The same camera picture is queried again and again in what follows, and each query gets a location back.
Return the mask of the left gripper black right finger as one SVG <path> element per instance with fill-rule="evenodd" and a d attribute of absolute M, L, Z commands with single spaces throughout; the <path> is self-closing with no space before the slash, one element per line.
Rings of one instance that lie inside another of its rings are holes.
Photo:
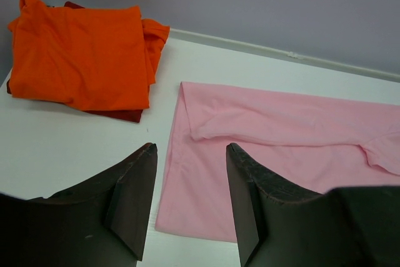
<path fill-rule="evenodd" d="M 398 266 L 399 187 L 319 194 L 255 161 L 238 144 L 226 168 L 242 266 Z"/>

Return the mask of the pink t shirt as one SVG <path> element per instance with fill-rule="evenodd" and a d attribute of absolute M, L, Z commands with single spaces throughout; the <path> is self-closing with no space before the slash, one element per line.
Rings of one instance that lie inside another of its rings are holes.
<path fill-rule="evenodd" d="M 399 107 L 217 84 L 179 87 L 155 228 L 235 242 L 226 147 L 304 188 L 399 184 Z"/>

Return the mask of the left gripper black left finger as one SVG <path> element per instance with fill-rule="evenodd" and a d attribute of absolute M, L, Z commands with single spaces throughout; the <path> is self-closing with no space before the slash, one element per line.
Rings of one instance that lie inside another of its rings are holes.
<path fill-rule="evenodd" d="M 136 266 L 143 260 L 158 150 L 147 143 L 120 163 L 49 198 L 1 195 L 2 266 Z"/>

